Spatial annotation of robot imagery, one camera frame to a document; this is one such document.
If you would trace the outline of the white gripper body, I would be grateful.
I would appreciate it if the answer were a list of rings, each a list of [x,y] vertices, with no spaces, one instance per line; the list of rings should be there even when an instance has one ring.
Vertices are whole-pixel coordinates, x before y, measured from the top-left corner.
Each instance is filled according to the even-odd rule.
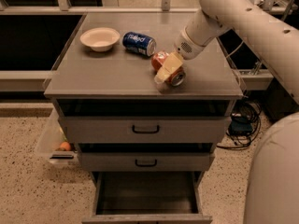
[[[196,45],[187,35],[186,30],[180,31],[179,36],[174,42],[175,51],[180,54],[184,60],[191,60],[197,57],[202,51],[203,47]]]

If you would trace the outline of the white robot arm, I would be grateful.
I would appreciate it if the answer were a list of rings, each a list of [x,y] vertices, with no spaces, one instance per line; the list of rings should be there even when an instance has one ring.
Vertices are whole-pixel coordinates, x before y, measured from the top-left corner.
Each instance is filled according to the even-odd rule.
[[[235,30],[282,87],[299,99],[299,31],[262,11],[254,0],[199,0],[155,77],[163,83],[209,42]],[[243,224],[299,224],[299,113],[270,127],[249,170]]]

